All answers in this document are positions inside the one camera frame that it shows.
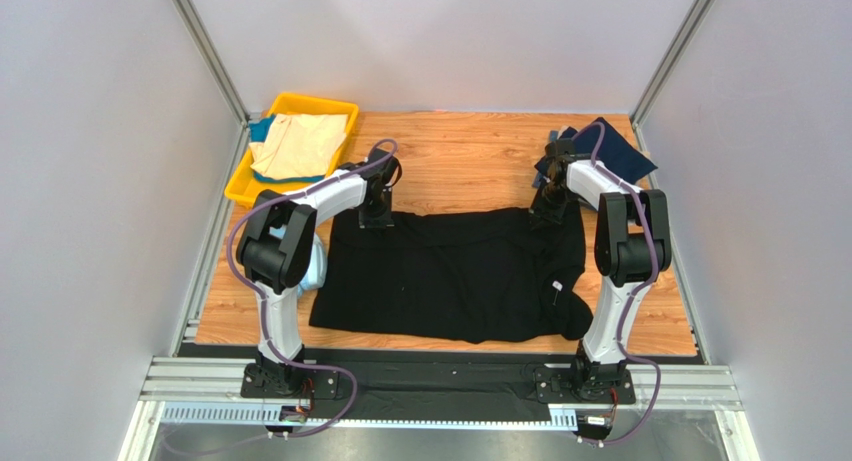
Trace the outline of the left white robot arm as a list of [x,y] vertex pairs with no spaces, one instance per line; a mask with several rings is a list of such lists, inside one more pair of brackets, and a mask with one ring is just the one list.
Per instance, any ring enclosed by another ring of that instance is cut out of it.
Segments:
[[392,139],[377,142],[360,163],[346,163],[305,188],[262,191],[232,229],[226,259],[234,276],[256,296],[261,329],[256,364],[293,383],[308,370],[298,361],[298,287],[309,271],[317,227],[353,211],[362,229],[393,224],[392,189],[402,168]]

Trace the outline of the black t shirt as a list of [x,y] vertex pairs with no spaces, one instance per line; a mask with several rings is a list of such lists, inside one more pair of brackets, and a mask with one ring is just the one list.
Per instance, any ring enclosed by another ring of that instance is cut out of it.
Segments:
[[335,217],[312,326],[472,344],[589,330],[574,290],[586,262],[577,206],[540,228],[523,208],[392,219],[367,229],[353,210]]

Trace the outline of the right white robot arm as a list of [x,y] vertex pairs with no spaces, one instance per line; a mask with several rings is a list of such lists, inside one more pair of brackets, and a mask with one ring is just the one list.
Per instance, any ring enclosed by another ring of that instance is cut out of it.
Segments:
[[576,390],[616,386],[625,377],[626,339],[640,303],[671,264],[667,198],[619,177],[594,153],[577,153],[570,139],[550,142],[544,161],[529,209],[533,227],[561,223],[578,199],[597,212],[594,260],[601,291],[575,356],[572,383]]

